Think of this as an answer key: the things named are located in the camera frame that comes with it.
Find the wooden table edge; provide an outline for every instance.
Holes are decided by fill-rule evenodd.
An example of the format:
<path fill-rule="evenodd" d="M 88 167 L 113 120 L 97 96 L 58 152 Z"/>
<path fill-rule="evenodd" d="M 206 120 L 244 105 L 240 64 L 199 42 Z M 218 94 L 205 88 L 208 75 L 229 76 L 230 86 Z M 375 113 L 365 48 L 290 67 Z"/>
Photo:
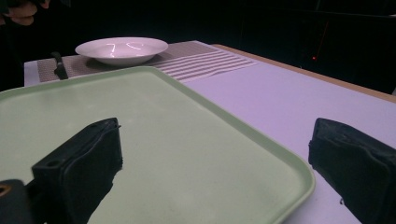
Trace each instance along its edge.
<path fill-rule="evenodd" d="M 246 56 L 246 57 L 249 57 L 251 59 L 255 59 L 257 61 L 261 61 L 261 62 L 264 62 L 264 63 L 269 63 L 269 64 L 272 64 L 272 65 L 275 65 L 275 66 L 278 66 L 278 67 L 282 67 L 282 68 L 286 68 L 286 69 L 289 69 L 291 71 L 298 72 L 300 74 L 303 74 L 303 75 L 306 75 L 306 76 L 309 76 L 309 77 L 314 77 L 314 78 L 317 78 L 317 79 L 320 79 L 320 80 L 323 80 L 323 81 L 327 81 L 327 82 L 330 82 L 332 84 L 335 84 L 335 85 L 338 85 L 338 86 L 341 86 L 341 87 L 344 87 L 344 88 L 348 88 L 348 89 L 353 90 L 353 91 L 358 91 L 358 92 L 361 92 L 361 93 L 364 93 L 364 94 L 367 94 L 367 95 L 371 95 L 371 96 L 374 96 L 374 97 L 382 99 L 382 100 L 386 100 L 386 101 L 389 101 L 389 102 L 396 103 L 396 96 L 395 95 L 386 94 L 386 93 L 381 92 L 381 91 L 374 91 L 374 90 L 371 90 L 371 89 L 368 89 L 368 88 L 365 88 L 365 87 L 362 87 L 362 86 L 358 86 L 358 85 L 355 85 L 355 84 L 351 84 L 351 83 L 348 83 L 348 82 L 345 82 L 345 81 L 342 81 L 342 80 L 339 80 L 339 79 L 336 79 L 336 78 L 333 78 L 333 77 L 326 77 L 326 76 L 320 75 L 318 73 L 310 72 L 310 71 L 304 70 L 302 68 L 298 68 L 298 67 L 294 67 L 294 66 L 291 66 L 291 65 L 288 65 L 288 64 L 285 64 L 285 63 L 280 63 L 280 62 L 277 62 L 277 61 L 266 59 L 266 58 L 263 58 L 263 57 L 258 56 L 258 55 L 254 55 L 254 54 L 251 54 L 251 53 L 244 52 L 244 51 L 239 50 L 239 49 L 233 49 L 233 48 L 230 48 L 230 47 L 227 47 L 227 46 L 223 46 L 223 45 L 219 45 L 219 44 L 214 44 L 212 46 L 216 47 L 216 48 L 219 48 L 219 49 L 224 49 L 224 50 L 230 51 L 232 53 L 240 54 L 242 56 Z"/>

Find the white table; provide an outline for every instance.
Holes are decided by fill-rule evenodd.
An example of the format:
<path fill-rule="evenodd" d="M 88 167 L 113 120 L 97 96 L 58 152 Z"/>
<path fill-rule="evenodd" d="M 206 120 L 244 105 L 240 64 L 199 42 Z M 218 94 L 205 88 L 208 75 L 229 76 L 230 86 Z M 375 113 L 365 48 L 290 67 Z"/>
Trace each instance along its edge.
<path fill-rule="evenodd" d="M 27 63 L 25 68 L 26 80 L 36 80 L 35 62 Z M 392 96 L 378 92 L 372 95 L 373 91 L 334 81 L 352 88 L 342 87 L 309 74 L 258 61 L 247 68 L 185 85 L 306 161 L 317 118 L 344 122 L 396 148 L 396 100 Z M 341 197 L 332 187 L 317 172 L 315 176 L 313 195 L 285 223 L 359 223 L 340 204 Z"/>

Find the white plate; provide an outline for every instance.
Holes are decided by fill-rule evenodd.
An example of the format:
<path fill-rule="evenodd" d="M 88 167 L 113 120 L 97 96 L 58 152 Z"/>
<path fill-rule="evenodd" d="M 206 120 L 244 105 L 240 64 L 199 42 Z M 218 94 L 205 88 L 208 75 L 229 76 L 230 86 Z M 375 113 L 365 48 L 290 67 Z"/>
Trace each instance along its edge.
<path fill-rule="evenodd" d="M 76 53 L 101 63 L 133 66 L 165 51 L 168 44 L 153 38 L 116 37 L 93 40 L 76 47 Z"/>

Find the placemat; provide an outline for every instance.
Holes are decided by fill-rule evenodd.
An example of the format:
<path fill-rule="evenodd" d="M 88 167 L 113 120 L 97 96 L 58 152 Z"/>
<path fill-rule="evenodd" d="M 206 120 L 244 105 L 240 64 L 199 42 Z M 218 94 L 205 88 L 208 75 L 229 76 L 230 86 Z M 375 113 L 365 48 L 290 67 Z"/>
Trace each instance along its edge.
<path fill-rule="evenodd" d="M 65 56 L 63 61 L 69 77 L 120 69 L 81 55 Z M 154 66 L 176 80 L 188 82 L 254 64 L 256 62 L 227 51 L 188 41 L 170 44 L 166 51 L 140 65 Z M 53 73 L 56 68 L 54 59 L 38 60 L 37 66 L 40 82 L 59 79 Z"/>

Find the dark background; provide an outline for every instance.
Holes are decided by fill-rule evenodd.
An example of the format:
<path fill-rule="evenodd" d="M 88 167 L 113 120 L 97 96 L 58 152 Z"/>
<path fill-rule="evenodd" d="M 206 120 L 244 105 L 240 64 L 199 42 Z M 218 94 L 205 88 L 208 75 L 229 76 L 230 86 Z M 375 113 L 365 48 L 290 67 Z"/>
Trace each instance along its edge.
<path fill-rule="evenodd" d="M 51 0 L 29 27 L 13 27 L 23 61 L 74 55 L 77 45 L 115 36 L 168 43 L 199 40 L 392 93 L 396 0 Z"/>

